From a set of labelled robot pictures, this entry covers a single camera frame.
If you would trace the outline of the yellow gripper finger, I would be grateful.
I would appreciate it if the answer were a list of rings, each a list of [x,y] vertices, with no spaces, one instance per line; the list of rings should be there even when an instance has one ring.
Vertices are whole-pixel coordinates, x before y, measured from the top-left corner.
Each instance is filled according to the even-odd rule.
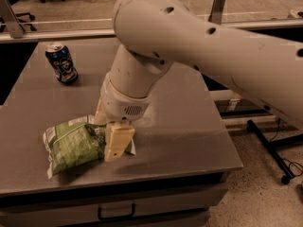
[[[106,125],[108,123],[108,117],[102,108],[101,99],[98,100],[98,105],[94,117],[94,123],[96,125]]]
[[[109,123],[105,130],[104,160],[119,159],[134,137],[135,129],[128,123]]]

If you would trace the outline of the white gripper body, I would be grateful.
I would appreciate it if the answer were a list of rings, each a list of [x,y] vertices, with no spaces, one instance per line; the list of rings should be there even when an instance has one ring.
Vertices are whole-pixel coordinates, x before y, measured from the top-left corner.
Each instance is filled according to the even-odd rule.
[[[123,95],[107,73],[100,89],[98,113],[103,113],[109,121],[135,121],[144,115],[151,99],[152,96],[133,98]]]

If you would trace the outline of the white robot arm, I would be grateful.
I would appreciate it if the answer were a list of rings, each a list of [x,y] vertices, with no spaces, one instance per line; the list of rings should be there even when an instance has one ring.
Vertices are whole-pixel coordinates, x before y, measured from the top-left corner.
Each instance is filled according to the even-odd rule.
[[[152,88],[175,62],[303,127],[303,44],[209,23],[177,0],[116,0],[120,41],[103,81],[95,121],[107,127],[104,159],[123,154]]]

